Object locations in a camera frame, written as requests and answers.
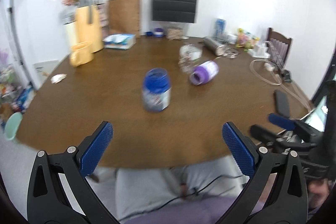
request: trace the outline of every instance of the gray floor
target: gray floor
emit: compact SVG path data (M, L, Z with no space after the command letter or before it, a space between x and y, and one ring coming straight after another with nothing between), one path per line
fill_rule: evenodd
M36 150L26 145L6 141L2 131L0 132L1 175L12 203L25 218L27 218L28 183L36 153ZM115 215L115 170L98 167L95 174L100 178L100 182L95 183L90 179L88 182L105 207ZM72 207L83 213L64 175L61 175L61 181Z

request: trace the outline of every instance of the smartphone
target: smartphone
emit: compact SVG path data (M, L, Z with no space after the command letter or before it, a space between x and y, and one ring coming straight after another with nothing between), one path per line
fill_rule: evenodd
M281 90L274 91L274 101L276 112L286 118L290 118L289 103L287 99L287 94Z

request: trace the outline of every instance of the gray pants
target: gray pants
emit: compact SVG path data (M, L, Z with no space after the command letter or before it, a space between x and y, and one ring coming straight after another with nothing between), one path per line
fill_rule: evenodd
M218 176L240 176L220 177L201 192L201 194L237 197L243 189L242 184L248 181L248 177L241 176L242 173L232 156L188 165L181 170L180 174L185 177L190 193L201 190ZM186 202L179 198L180 184L184 181L176 175L178 171L179 169L119 169L115 185L118 219L125 222L136 213L151 211L174 198L177 199L167 206Z

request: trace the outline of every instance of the metal bolt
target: metal bolt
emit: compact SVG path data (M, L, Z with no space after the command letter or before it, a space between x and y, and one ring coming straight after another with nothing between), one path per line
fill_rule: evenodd
M268 152L267 148L262 146L262 147L259 147L259 151L263 154L266 154Z
M68 149L67 149L68 153L73 153L76 151L76 147L74 146L70 146Z
M292 150L292 151L291 151L291 155L292 155L294 158L297 157L297 153L296 153L296 151Z
M37 153L37 156L38 156L38 157L42 157L42 156L44 156L44 151L43 151L43 150L39 151L39 152Z

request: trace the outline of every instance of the blue can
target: blue can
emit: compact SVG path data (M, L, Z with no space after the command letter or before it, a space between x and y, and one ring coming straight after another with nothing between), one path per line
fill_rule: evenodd
M160 112L170 103L171 84L165 69L155 68L146 73L142 85L142 101L146 110Z
M215 32L214 32L214 38L220 39L224 33L226 22L224 19L218 18L215 23Z

